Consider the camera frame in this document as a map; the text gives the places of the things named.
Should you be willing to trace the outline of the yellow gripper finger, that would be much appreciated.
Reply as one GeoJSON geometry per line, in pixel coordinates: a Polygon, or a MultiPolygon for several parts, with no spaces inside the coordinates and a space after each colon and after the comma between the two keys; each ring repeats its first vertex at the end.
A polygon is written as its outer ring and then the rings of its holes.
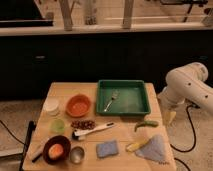
{"type": "Polygon", "coordinates": [[[164,115],[163,118],[163,123],[168,126],[172,123],[173,119],[176,116],[176,112],[175,111],[167,111],[164,115]]]}

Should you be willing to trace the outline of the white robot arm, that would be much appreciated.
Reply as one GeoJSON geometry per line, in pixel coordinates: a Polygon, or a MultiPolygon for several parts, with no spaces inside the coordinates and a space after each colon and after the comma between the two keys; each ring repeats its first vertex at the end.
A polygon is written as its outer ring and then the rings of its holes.
{"type": "Polygon", "coordinates": [[[170,70],[166,77],[166,86],[158,94],[164,125],[169,125],[176,116],[175,108],[185,100],[198,105],[209,114],[213,114],[213,88],[205,84],[208,78],[206,66],[193,62],[170,70]]]}

